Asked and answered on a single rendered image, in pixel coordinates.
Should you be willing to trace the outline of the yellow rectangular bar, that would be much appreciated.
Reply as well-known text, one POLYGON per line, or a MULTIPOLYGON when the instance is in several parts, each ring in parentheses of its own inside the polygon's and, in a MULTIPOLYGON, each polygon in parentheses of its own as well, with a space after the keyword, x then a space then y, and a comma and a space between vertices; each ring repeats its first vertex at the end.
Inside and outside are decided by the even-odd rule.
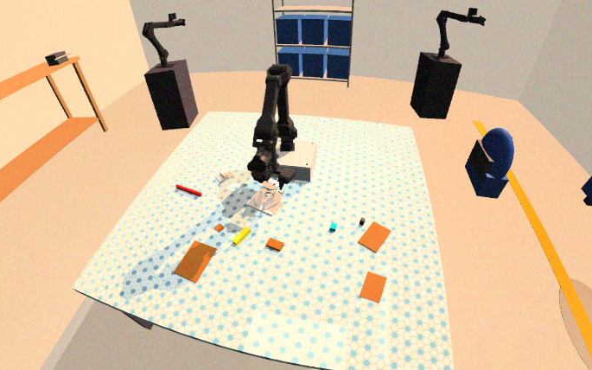
POLYGON ((251 229, 246 226, 242 232, 240 232, 235 238, 233 238, 232 242, 235 245, 238 245, 246 237, 246 235, 248 235, 250 233, 251 233, 251 229))

